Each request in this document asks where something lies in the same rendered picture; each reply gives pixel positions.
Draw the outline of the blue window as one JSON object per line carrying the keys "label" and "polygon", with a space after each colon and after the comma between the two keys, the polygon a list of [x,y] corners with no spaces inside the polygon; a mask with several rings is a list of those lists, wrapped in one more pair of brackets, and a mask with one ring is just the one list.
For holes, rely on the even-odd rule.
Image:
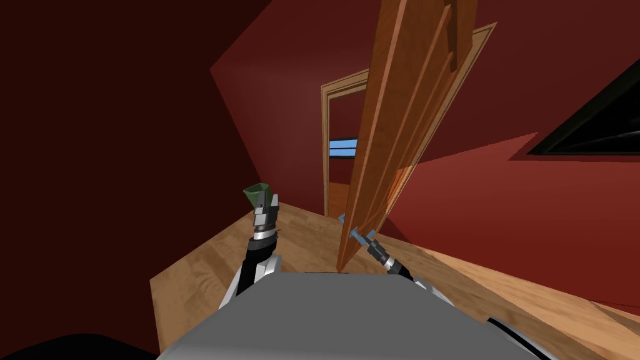
{"label": "blue window", "polygon": [[329,140],[329,157],[336,159],[354,159],[356,155],[358,139],[332,139]]}

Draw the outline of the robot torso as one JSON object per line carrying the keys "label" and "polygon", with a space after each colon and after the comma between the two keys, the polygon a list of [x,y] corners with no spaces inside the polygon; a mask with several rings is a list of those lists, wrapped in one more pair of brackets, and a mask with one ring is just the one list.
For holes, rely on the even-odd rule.
{"label": "robot torso", "polygon": [[157,360],[558,360],[399,275],[274,272]]}

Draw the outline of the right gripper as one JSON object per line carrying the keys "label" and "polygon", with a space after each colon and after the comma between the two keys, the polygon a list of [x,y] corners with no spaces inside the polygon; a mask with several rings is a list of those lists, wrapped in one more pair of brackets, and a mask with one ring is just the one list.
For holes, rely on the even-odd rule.
{"label": "right gripper", "polygon": [[354,227],[350,231],[349,237],[358,240],[358,242],[361,243],[361,245],[363,247],[365,247],[367,249],[367,251],[376,251],[377,244],[376,244],[375,240],[373,239],[375,233],[376,233],[375,230],[372,229],[368,233],[367,237],[366,236],[361,236],[361,235],[358,234],[358,228]]}

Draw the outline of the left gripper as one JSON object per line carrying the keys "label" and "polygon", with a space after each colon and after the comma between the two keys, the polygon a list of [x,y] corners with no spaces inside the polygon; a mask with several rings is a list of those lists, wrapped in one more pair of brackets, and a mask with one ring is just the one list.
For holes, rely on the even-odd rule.
{"label": "left gripper", "polygon": [[275,230],[279,211],[278,195],[273,194],[271,199],[271,188],[266,183],[249,186],[243,190],[243,193],[252,207],[255,207],[254,230]]}

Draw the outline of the brown wooden door leaf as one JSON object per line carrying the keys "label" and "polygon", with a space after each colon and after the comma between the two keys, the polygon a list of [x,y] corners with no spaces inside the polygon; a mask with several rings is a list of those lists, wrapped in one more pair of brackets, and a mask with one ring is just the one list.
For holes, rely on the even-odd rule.
{"label": "brown wooden door leaf", "polygon": [[473,47],[478,0],[382,0],[336,269],[379,230]]}

